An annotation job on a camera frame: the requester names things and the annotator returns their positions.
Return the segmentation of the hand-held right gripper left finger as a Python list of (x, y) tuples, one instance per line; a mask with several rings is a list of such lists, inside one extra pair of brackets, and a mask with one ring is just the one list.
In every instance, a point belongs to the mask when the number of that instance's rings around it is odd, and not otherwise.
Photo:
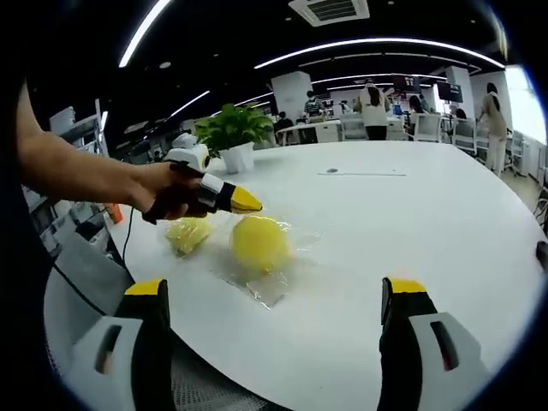
[(170, 410), (168, 283), (128, 288), (113, 316), (103, 316), (74, 346), (68, 387), (85, 410)]

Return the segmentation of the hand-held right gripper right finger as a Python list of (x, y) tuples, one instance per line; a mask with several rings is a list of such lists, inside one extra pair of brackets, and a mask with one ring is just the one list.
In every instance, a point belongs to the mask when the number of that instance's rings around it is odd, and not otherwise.
[(379, 410), (462, 410), (488, 380), (480, 343), (417, 281), (383, 279)]

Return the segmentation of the person's left hand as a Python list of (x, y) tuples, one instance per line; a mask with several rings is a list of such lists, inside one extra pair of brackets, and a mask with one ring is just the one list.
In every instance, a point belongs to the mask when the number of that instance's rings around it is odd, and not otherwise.
[(132, 165), (129, 171), (127, 199), (125, 204), (138, 211), (147, 212), (167, 188), (195, 190), (201, 178), (189, 171), (176, 169), (174, 163), (162, 162), (145, 165)]

